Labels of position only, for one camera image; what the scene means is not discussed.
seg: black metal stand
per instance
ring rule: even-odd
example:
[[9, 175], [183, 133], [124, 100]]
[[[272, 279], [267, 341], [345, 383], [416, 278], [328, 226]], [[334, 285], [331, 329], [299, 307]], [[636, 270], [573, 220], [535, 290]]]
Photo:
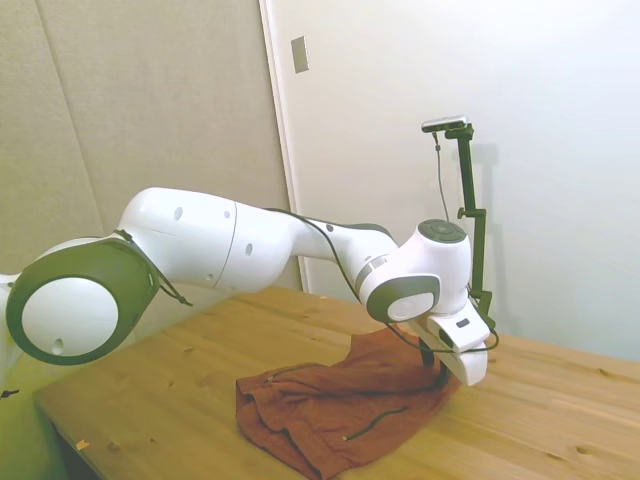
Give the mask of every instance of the black metal stand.
[[478, 302], [478, 310], [489, 328], [495, 328], [495, 322], [489, 317], [491, 306], [491, 292], [484, 290], [484, 243], [487, 230], [487, 211], [476, 207], [476, 194], [473, 186], [473, 167], [471, 165], [471, 140], [473, 139], [473, 125], [455, 128], [444, 132], [445, 138], [458, 141], [460, 156], [460, 175], [462, 177], [462, 193], [464, 207], [458, 210], [458, 218], [474, 219], [473, 228], [473, 268], [471, 271], [470, 295]]

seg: white wall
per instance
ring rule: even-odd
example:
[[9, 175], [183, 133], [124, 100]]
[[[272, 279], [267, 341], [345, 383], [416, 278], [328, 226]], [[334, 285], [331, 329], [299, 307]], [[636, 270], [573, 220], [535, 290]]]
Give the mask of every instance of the white wall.
[[[500, 329], [640, 360], [640, 4], [270, 3], [301, 213], [375, 221], [406, 240], [441, 216], [432, 139], [419, 125], [465, 113]], [[299, 35], [311, 68], [295, 75], [289, 42]], [[451, 143], [443, 154], [455, 211]], [[334, 267], [309, 271], [316, 291], [348, 295]]]

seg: towel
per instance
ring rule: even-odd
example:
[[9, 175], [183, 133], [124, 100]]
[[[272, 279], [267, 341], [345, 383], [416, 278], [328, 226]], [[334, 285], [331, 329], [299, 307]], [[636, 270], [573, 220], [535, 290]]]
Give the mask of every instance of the towel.
[[[417, 343], [417, 338], [407, 336]], [[459, 387], [388, 329], [351, 337], [347, 357], [236, 382], [236, 420], [257, 446], [312, 480], [371, 463], [408, 440]]]

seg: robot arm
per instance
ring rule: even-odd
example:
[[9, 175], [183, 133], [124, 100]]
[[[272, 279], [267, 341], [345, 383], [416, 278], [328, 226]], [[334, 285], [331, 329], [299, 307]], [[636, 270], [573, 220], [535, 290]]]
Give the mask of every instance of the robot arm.
[[[470, 242], [441, 220], [421, 223], [398, 247], [376, 225], [151, 188], [129, 203], [116, 233], [65, 242], [22, 273], [0, 276], [0, 312], [22, 351], [81, 364], [124, 341], [163, 282], [254, 292], [271, 285], [292, 255], [337, 262], [373, 319], [408, 322], [463, 383], [484, 377], [487, 353], [477, 350], [490, 332], [468, 298]], [[1, 383], [15, 350], [0, 343]]]

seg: black cable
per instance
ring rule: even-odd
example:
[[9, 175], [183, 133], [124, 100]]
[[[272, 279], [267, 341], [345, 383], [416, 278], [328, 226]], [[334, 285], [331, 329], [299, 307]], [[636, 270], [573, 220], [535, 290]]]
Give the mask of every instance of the black cable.
[[[283, 210], [281, 208], [265, 208], [265, 210], [267, 210], [269, 212], [284, 213], [285, 215], [289, 215], [289, 216], [291, 216], [293, 218], [297, 218], [301, 222], [303, 222], [303, 223], [315, 228], [318, 232], [320, 232], [320, 234], [325, 238], [325, 240], [329, 244], [329, 248], [331, 248], [331, 252], [333, 253], [333, 256], [336, 259], [336, 265], [338, 265], [338, 268], [340, 269], [340, 273], [342, 273], [342, 277], [344, 278], [344, 281], [347, 282], [347, 285], [349, 285], [349, 289], [351, 290], [353, 295], [356, 297], [356, 299], [358, 301], [360, 301], [360, 297], [358, 296], [358, 293], [356, 292], [356, 289], [353, 287], [353, 285], [351, 285], [351, 282], [349, 281], [349, 277], [347, 277], [347, 272], [345, 272], [344, 267], [342, 266], [342, 262], [340, 261], [340, 257], [338, 256], [338, 252], [336, 251], [336, 248], [333, 245], [333, 242], [331, 241], [331, 238], [329, 238], [329, 235], [327, 235], [325, 233], [325, 231], [322, 230], [322, 228], [317, 226], [315, 223], [313, 223], [308, 218], [305, 218], [302, 215], [298, 215], [297, 213], [293, 213], [293, 212], [290, 212], [288, 210]], [[423, 348], [420, 345], [416, 345], [415, 343], [411, 342], [410, 340], [407, 340], [404, 337], [404, 335], [402, 335], [400, 332], [398, 332], [390, 324], [385, 323], [384, 325], [389, 330], [391, 330], [396, 336], [398, 336], [403, 342], [405, 342], [407, 345], [410, 345], [410, 346], [412, 346], [414, 348], [417, 348], [418, 350], [423, 350], [423, 351], [426, 351], [426, 352], [433, 352], [433, 353], [460, 353], [460, 352], [456, 352], [455, 350], [452, 350], [452, 349], [432, 350], [430, 348]], [[485, 347], [485, 348], [472, 348], [470, 350], [465, 350], [462, 353], [466, 353], [466, 352], [487, 352], [489, 350], [493, 350], [494, 348], [496, 348], [500, 344], [500, 337], [498, 336], [498, 333], [495, 330], [490, 330], [490, 331], [491, 331], [491, 333], [493, 334], [493, 336], [496, 339], [496, 341], [494, 342], [493, 345], [491, 345], [489, 347]]]
[[353, 293], [353, 295], [356, 297], [356, 300], [360, 301], [358, 292], [356, 292], [356, 289], [353, 288], [353, 285], [351, 285], [351, 282], [349, 281], [349, 277], [347, 277], [347, 272], [344, 271], [344, 267], [342, 266], [342, 262], [340, 261], [340, 257], [338, 256], [338, 252], [336, 251], [336, 247], [334, 247], [333, 242], [329, 238], [329, 235], [327, 235], [324, 230], [322, 230], [319, 226], [317, 226], [308, 218], [305, 218], [302, 215], [298, 215], [297, 213], [289, 212], [288, 210], [283, 210], [281, 208], [265, 208], [265, 210], [269, 212], [284, 213], [285, 215], [289, 215], [291, 217], [297, 218], [301, 222], [306, 223], [307, 225], [315, 228], [318, 232], [320, 232], [320, 235], [322, 235], [327, 241], [327, 243], [329, 244], [329, 248], [331, 248], [331, 252], [333, 253], [333, 256], [336, 259], [336, 265], [338, 265], [338, 268], [340, 269], [340, 273], [342, 273], [342, 277], [344, 278], [345, 282], [347, 282], [347, 285], [349, 285], [349, 288], [351, 289], [351, 293]]
[[438, 134], [436, 132], [432, 132], [433, 139], [436, 141], [436, 155], [438, 155], [438, 186], [440, 187], [440, 198], [442, 199], [442, 207], [444, 208], [444, 215], [449, 221], [449, 209], [447, 208], [447, 201], [444, 199], [444, 188], [442, 188], [442, 162], [440, 160], [440, 142], [438, 142]]

